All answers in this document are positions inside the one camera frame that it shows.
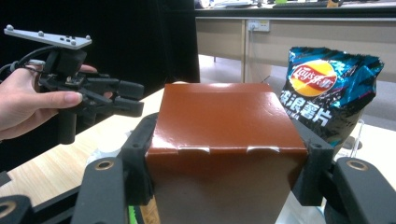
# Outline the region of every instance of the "hand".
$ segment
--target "hand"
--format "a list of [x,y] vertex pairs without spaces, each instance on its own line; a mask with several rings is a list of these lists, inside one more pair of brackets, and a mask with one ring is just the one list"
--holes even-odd
[[[81,71],[96,69],[82,65]],[[28,133],[55,116],[58,109],[82,101],[82,95],[74,91],[36,92],[36,78],[36,72],[20,68],[0,84],[0,140]]]

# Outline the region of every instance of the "potato chip bag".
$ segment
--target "potato chip bag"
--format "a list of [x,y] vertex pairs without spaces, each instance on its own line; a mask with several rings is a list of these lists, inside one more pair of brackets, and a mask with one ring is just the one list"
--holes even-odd
[[378,57],[327,48],[290,49],[286,83],[279,98],[287,114],[299,120],[335,152],[375,97]]

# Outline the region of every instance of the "green object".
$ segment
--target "green object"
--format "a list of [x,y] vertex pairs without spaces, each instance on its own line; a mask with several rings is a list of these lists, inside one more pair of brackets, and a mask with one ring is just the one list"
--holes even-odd
[[129,206],[129,223],[130,224],[137,224],[136,216],[134,215],[134,207]]

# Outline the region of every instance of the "brown box top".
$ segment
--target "brown box top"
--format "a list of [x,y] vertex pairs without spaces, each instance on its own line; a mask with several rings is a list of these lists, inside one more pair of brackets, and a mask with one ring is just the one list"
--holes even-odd
[[306,153],[267,84],[167,84],[148,154],[188,149]]

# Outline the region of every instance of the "brown box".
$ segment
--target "brown box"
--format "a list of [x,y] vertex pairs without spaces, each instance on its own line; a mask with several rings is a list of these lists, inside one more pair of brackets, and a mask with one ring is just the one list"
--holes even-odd
[[267,84],[169,84],[147,163],[162,224],[275,223],[306,157]]

